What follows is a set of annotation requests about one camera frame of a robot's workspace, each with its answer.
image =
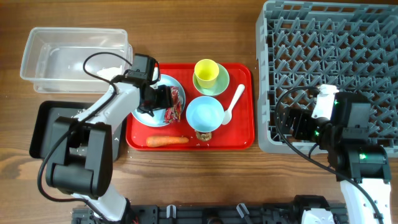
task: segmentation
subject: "green plate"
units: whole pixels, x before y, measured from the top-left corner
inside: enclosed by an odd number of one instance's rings
[[[196,77],[195,73],[193,74],[193,85],[201,94],[206,95],[206,96],[218,96],[218,95],[222,94],[228,87],[228,85],[229,85],[228,71],[224,68],[224,66],[222,66],[218,63],[217,63],[217,65],[218,65],[218,68],[220,69],[220,72],[217,76],[216,84],[214,84],[214,86],[209,89],[202,88],[197,81],[197,77]]]

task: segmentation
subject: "carrot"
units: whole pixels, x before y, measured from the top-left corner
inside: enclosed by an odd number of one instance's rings
[[[186,137],[150,136],[147,138],[148,147],[166,146],[169,144],[184,144],[189,142]]]

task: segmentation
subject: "red placemat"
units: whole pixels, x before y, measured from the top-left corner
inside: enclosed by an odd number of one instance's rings
[[[198,140],[195,131],[189,126],[185,117],[185,110],[196,97],[202,96],[193,86],[194,63],[161,64],[161,74],[170,75],[181,83],[185,90],[186,102],[181,114],[181,122],[169,124],[161,128],[152,128],[138,122],[132,114],[127,117],[127,143],[141,151],[181,151],[181,150],[242,150],[254,141],[254,114],[252,80],[250,70],[239,63],[222,64],[229,73],[229,86],[224,93],[215,98],[227,110],[239,84],[245,89],[232,110],[232,120],[227,125],[221,125],[212,132],[209,141]],[[176,144],[151,148],[146,145],[149,136],[185,136],[189,138],[186,144]]]

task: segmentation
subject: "red snack packet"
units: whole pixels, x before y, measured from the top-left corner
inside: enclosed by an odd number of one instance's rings
[[[164,121],[166,123],[180,122],[182,100],[180,99],[180,97],[178,95],[178,87],[171,86],[170,88],[172,91],[172,98],[173,98],[174,106],[172,108],[166,109]]]

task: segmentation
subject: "wooden surface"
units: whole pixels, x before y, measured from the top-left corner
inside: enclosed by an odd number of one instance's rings
[[[19,77],[33,27],[125,29],[136,52],[160,63],[194,63],[203,58],[240,62],[252,71],[258,97],[255,22],[264,0],[10,2],[0,4],[0,223],[70,223],[70,212],[78,203],[53,203],[37,190],[41,161],[28,153],[37,110],[46,100],[95,101],[100,97],[38,94]],[[325,156],[314,158],[326,164]],[[398,223],[398,160],[390,159],[390,165],[391,212]],[[333,175],[293,154],[264,153],[257,140],[241,152],[125,148],[114,164],[112,181],[132,204],[289,202],[296,194],[343,201]],[[50,192],[65,197],[54,189]]]

